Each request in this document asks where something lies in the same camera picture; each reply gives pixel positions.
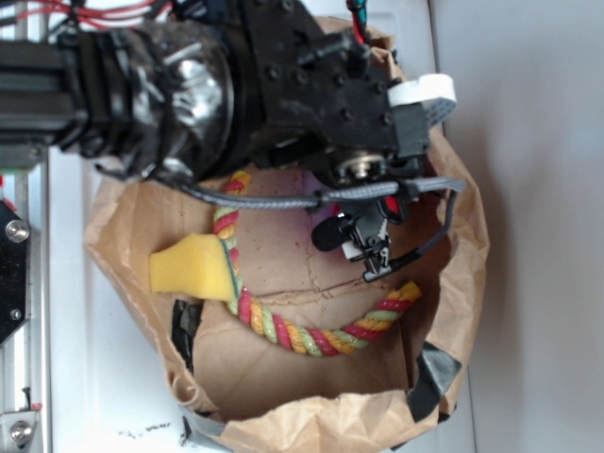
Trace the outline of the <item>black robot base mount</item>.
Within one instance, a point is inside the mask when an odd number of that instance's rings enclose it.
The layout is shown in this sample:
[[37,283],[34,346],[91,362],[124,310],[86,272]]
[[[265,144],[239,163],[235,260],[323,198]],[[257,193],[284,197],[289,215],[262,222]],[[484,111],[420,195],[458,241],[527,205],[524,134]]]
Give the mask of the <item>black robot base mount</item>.
[[1,201],[1,345],[28,320],[28,222]]

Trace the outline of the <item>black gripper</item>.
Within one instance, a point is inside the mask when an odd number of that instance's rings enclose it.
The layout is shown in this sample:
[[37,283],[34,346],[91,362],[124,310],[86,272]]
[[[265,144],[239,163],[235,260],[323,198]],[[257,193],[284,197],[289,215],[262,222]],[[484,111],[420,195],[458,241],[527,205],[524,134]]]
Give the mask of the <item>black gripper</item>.
[[227,169],[311,170],[336,187],[421,176],[428,126],[417,102],[396,106],[373,62],[362,1],[326,32],[298,1],[231,1],[226,41],[235,115]]

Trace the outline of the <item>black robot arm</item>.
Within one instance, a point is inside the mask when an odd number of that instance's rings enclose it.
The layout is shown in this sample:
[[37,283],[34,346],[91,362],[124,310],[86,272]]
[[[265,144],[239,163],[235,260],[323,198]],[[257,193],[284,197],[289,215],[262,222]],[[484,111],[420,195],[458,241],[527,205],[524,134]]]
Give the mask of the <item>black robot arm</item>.
[[352,28],[298,1],[178,1],[173,18],[1,44],[1,167],[56,146],[123,180],[198,183],[247,165],[342,187],[422,174],[428,122]]

